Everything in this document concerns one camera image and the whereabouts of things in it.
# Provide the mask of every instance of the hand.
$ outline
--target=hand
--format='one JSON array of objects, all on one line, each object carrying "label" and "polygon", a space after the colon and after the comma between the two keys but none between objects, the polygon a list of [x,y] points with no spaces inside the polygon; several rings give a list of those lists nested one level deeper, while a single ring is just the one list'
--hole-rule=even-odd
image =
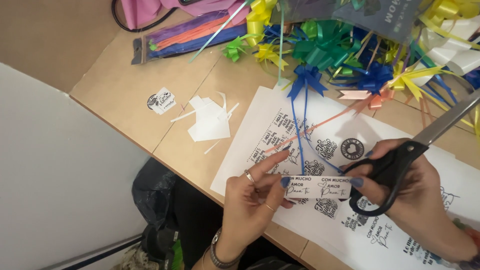
[{"label": "hand", "polygon": [[[369,158],[379,159],[407,140],[409,139],[380,141],[373,147]],[[371,165],[362,165],[352,169],[346,175],[354,177],[351,180],[354,188],[366,196],[370,202],[380,205],[390,194],[390,190],[366,177],[371,171]],[[440,192],[440,176],[424,155],[410,166],[405,176],[404,186],[386,214],[422,247],[443,259],[470,260],[478,253],[472,239],[455,227],[448,218]]]},{"label": "hand", "polygon": [[[255,183],[245,174],[227,180],[222,234],[216,248],[219,260],[233,261],[260,237],[280,205],[292,208],[293,205],[283,198],[289,178],[281,181],[280,174],[267,173],[288,155],[289,151],[280,151],[248,169]],[[265,199],[263,204],[258,202],[260,198]]]}]

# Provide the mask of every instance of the scissors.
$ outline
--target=scissors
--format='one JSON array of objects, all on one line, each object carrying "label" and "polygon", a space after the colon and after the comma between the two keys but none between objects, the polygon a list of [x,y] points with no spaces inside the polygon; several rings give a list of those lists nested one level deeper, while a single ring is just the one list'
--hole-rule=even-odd
[{"label": "scissors", "polygon": [[352,187],[350,192],[350,207],[353,211],[367,217],[375,217],[387,212],[395,202],[404,181],[405,174],[407,174],[412,162],[427,151],[430,144],[443,135],[443,133],[462,119],[479,103],[480,90],[473,91],[466,99],[458,102],[454,107],[413,137],[411,141],[407,141],[398,148],[390,150],[382,158],[377,160],[363,159],[348,167],[344,173],[360,165],[371,164],[373,170],[367,177],[390,189],[390,195],[388,195],[379,208],[365,211],[358,206],[358,201],[363,195]]}]

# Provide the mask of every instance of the scissor blade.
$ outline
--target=scissor blade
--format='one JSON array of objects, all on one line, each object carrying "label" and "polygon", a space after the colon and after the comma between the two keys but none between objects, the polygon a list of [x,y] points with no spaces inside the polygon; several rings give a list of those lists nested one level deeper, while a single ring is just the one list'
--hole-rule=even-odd
[{"label": "scissor blade", "polygon": [[450,110],[418,133],[413,140],[429,146],[450,127],[462,119],[478,103],[480,103],[480,90],[473,91],[473,93],[464,100],[458,102]]}]

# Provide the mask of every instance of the packaged colored ribbons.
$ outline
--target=packaged colored ribbons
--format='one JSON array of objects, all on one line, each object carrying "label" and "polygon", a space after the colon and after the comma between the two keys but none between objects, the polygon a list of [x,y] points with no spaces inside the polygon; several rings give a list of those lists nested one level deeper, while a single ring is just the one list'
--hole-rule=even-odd
[{"label": "packaged colored ribbons", "polygon": [[[284,0],[285,22],[342,20],[399,43],[409,42],[421,0]],[[281,21],[274,9],[271,22]]]},{"label": "packaged colored ribbons", "polygon": [[[198,50],[228,19],[226,10],[209,12],[137,38],[133,41],[132,65]],[[246,33],[245,20],[238,25],[229,22],[209,46],[233,40]]]}]

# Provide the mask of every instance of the black scissor handle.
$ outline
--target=black scissor handle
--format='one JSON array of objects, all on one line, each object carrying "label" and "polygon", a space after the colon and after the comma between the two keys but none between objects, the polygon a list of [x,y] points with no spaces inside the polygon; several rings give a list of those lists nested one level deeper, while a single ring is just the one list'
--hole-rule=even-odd
[{"label": "black scissor handle", "polygon": [[395,202],[410,165],[427,150],[428,146],[415,141],[407,141],[397,149],[390,150],[382,158],[377,160],[363,159],[348,167],[344,173],[360,165],[371,164],[373,170],[367,177],[378,184],[386,185],[390,189],[390,194],[379,208],[372,211],[365,211],[360,209],[357,204],[363,195],[352,187],[350,192],[350,207],[353,211],[367,217],[380,216],[387,212]]}]

